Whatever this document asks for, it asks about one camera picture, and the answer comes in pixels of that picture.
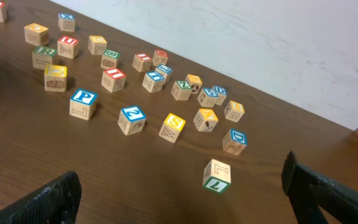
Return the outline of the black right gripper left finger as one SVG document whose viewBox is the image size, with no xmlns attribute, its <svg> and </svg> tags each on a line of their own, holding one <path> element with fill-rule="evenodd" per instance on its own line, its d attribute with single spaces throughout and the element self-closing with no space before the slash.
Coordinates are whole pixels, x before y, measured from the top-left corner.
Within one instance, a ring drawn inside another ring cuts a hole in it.
<svg viewBox="0 0 358 224">
<path fill-rule="evenodd" d="M 0 223 L 74 223 L 81 201 L 81 183 L 68 171 L 0 210 Z"/>
</svg>

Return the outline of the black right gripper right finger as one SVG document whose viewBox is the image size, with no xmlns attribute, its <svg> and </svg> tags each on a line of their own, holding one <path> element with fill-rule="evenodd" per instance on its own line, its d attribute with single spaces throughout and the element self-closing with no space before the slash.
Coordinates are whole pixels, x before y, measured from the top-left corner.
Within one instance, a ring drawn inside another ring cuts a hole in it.
<svg viewBox="0 0 358 224">
<path fill-rule="evenodd" d="M 298 163 L 293 151 L 281 180 L 298 223 L 327 223 L 321 208 L 341 223 L 358 223 L 358 191 Z"/>
</svg>

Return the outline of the green R wooden block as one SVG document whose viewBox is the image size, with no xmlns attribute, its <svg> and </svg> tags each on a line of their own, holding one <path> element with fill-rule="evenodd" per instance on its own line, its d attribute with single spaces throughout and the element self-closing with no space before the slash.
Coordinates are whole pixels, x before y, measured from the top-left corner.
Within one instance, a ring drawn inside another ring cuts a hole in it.
<svg viewBox="0 0 358 224">
<path fill-rule="evenodd" d="M 46 46 L 37 46 L 32 51 L 32 65 L 36 69 L 45 70 L 47 65 L 57 65 L 57 50 L 46 47 Z"/>
</svg>

